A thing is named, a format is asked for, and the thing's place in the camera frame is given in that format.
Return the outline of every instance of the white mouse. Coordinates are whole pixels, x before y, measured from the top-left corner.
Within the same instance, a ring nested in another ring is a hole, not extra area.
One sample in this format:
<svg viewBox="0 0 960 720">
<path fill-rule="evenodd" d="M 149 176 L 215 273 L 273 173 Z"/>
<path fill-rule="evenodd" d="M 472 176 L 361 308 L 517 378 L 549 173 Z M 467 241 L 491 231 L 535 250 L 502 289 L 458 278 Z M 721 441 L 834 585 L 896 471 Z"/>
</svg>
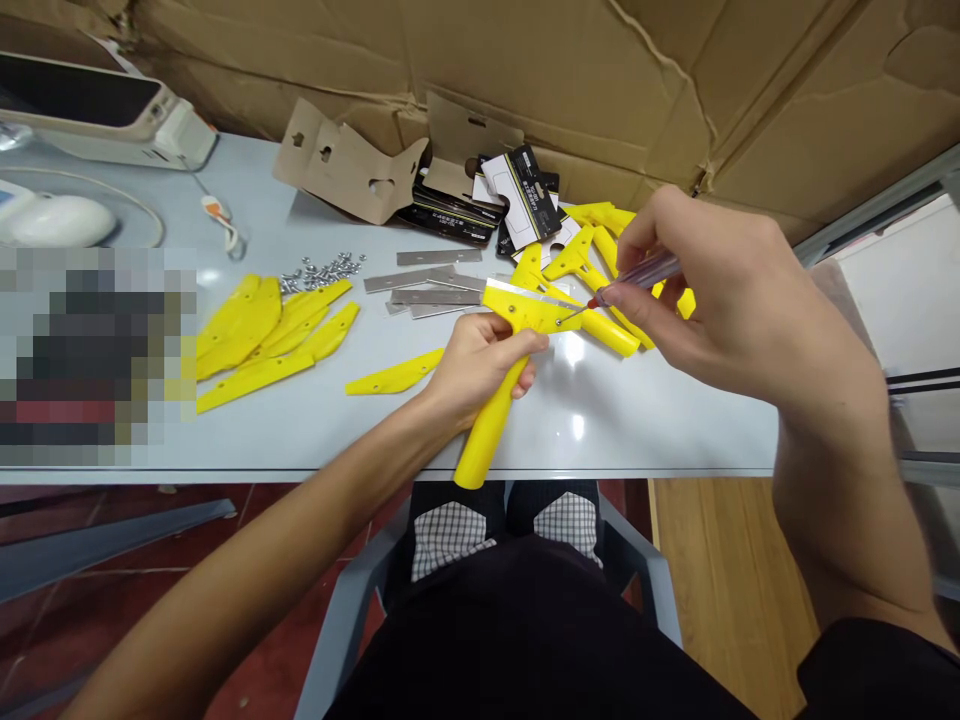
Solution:
<svg viewBox="0 0 960 720">
<path fill-rule="evenodd" d="M 9 219 L 4 234 L 25 247 L 90 247 L 116 225 L 113 213 L 94 200 L 75 195 L 36 195 Z"/>
</svg>

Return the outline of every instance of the hand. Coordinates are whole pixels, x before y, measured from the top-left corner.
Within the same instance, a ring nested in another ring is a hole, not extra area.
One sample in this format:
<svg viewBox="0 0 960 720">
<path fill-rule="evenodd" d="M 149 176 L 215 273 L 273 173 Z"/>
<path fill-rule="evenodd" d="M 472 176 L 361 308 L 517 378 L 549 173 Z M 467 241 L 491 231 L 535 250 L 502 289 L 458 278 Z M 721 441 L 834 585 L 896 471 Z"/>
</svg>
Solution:
<svg viewBox="0 0 960 720">
<path fill-rule="evenodd" d="M 875 359 L 814 285 L 773 220 L 665 187 L 620 236 L 620 271 L 658 243 L 683 268 L 660 301 L 618 284 L 604 297 L 649 333 L 671 365 L 714 387 L 772 403 L 811 427 L 828 417 L 842 423 L 850 412 L 886 416 Z M 684 322 L 676 301 L 687 283 L 697 310 Z"/>
<path fill-rule="evenodd" d="M 464 315 L 457 320 L 443 359 L 421 395 L 431 399 L 460 431 L 466 430 L 513 364 L 549 346 L 549 338 L 533 330 L 513 335 L 510 323 L 495 313 Z M 514 400 L 527 394 L 536 376 L 536 365 L 527 363 L 513 388 Z"/>
</svg>

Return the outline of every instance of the hole in cardboard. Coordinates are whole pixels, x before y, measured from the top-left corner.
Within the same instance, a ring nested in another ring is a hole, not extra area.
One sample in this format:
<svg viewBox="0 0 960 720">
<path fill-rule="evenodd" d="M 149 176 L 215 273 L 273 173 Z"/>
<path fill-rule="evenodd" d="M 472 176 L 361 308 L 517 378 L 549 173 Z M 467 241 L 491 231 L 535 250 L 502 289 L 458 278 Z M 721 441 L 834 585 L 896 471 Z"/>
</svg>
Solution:
<svg viewBox="0 0 960 720">
<path fill-rule="evenodd" d="M 377 197 L 381 197 L 381 193 L 388 193 L 393 190 L 393 180 L 386 178 L 384 180 L 371 180 L 370 181 L 370 192 L 372 192 Z"/>
</svg>

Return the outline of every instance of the left hand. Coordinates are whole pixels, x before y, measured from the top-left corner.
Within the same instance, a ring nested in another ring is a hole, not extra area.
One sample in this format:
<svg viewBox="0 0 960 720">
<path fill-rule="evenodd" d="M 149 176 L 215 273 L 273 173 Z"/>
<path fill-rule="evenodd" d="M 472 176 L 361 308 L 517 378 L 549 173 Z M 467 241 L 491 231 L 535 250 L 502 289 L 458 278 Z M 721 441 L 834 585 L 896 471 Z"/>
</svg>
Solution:
<svg viewBox="0 0 960 720">
<path fill-rule="evenodd" d="M 439 405 L 459 430 L 466 430 L 513 364 L 549 346 L 549 338 L 533 330 L 513 335 L 510 323 L 495 313 L 464 315 L 421 395 Z M 527 363 L 513 388 L 514 400 L 527 394 L 536 376 L 536 365 Z"/>
</svg>

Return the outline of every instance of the pile of screws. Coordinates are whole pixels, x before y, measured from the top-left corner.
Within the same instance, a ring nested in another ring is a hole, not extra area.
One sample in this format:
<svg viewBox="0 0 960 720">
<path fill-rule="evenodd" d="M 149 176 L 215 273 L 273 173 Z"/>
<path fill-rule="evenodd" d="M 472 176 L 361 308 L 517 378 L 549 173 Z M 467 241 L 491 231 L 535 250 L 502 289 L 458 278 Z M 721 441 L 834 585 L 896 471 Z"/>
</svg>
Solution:
<svg viewBox="0 0 960 720">
<path fill-rule="evenodd" d="M 360 256 L 360 262 L 366 259 L 366 255 Z M 311 264 L 308 257 L 300 260 L 303 263 L 302 268 L 280 276 L 280 292 L 284 295 L 311 292 L 317 288 L 333 285 L 337 280 L 356 275 L 360 271 L 360 263 L 353 261 L 353 253 L 340 253 L 336 260 L 322 268 Z"/>
</svg>

